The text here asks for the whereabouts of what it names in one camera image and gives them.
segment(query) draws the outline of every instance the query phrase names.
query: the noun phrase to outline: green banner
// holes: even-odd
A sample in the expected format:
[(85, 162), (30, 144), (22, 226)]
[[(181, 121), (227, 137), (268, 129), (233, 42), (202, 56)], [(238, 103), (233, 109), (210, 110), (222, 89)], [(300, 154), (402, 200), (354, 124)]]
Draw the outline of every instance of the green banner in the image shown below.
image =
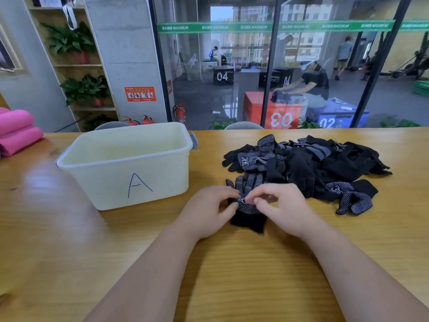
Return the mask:
[[(390, 31), (394, 20), (329, 20), (282, 21), (279, 32), (377, 32)], [(400, 31), (429, 30), (429, 21), (404, 21)], [(188, 23), (159, 23), (159, 34), (228, 34), (270, 33), (272, 21), (212, 21)]]

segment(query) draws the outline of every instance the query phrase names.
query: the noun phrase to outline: rolled pink mat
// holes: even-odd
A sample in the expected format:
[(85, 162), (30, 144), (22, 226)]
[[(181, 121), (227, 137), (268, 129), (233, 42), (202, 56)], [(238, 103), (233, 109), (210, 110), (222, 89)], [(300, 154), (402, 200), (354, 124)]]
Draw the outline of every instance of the rolled pink mat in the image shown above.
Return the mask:
[(0, 136), (28, 127), (34, 123), (34, 117), (27, 111), (16, 111), (0, 114)]
[(43, 137), (43, 132), (38, 127), (25, 127), (17, 131), (0, 136), (0, 153), (9, 157), (17, 151), (31, 145)]
[(4, 108), (4, 107), (0, 107), (0, 114), (7, 113), (7, 112), (10, 112), (10, 109)]

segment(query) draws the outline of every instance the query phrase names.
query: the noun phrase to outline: glass wall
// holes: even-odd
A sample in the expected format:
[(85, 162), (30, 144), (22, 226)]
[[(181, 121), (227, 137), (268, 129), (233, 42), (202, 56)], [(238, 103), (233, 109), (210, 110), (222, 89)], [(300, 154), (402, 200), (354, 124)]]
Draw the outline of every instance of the glass wall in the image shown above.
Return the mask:
[(271, 50), (276, 0), (155, 0), (170, 107), (185, 108), (188, 129), (260, 124), (263, 108), (265, 129), (350, 127), (399, 0), (279, 2)]
[[(394, 16), (399, 1), (380, 1), (370, 15)], [(366, 127), (429, 126), (428, 9), (429, 0), (411, 1), (366, 106)], [(377, 34), (370, 51), (374, 60), (379, 41)]]

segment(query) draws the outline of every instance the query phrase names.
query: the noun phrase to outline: blue plyo box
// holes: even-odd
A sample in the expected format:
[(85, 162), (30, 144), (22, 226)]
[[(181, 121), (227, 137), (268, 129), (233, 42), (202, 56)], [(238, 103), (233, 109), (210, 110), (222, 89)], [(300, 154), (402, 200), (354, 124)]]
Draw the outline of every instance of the blue plyo box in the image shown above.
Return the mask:
[[(341, 109), (342, 107), (349, 107), (351, 110)], [(347, 128), (350, 127), (356, 109), (357, 106), (334, 97), (327, 100), (325, 107), (308, 108), (306, 117), (326, 129)], [(365, 127), (368, 116), (369, 111), (364, 111), (357, 127)]]

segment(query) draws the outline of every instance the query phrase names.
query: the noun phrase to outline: gray chair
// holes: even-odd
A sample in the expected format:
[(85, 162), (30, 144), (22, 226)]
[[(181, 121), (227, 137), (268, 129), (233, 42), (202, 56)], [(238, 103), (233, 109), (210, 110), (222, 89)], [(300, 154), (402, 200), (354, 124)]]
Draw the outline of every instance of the gray chair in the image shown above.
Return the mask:
[(101, 124), (98, 127), (96, 127), (95, 130), (113, 129), (115, 127), (129, 127), (129, 126), (130, 125), (126, 122), (113, 121), (113, 122), (107, 122), (107, 123)]
[(237, 122), (228, 125), (225, 130), (263, 130), (264, 128), (253, 122)]

